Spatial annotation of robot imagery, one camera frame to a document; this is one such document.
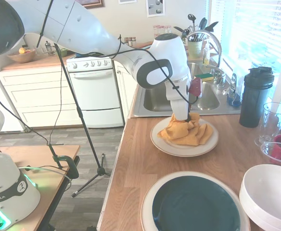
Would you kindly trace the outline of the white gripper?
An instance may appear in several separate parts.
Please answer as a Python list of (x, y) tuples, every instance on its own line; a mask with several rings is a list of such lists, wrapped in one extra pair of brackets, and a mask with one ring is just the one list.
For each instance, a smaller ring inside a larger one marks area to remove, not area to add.
[(177, 87), (170, 81), (166, 82), (166, 98), (170, 101), (171, 109), (177, 120), (185, 120), (186, 122), (192, 121), (191, 113), (188, 113), (189, 103), (186, 100), (189, 99), (189, 88), (191, 85), (191, 77), (186, 76), (180, 80), (172, 81)]

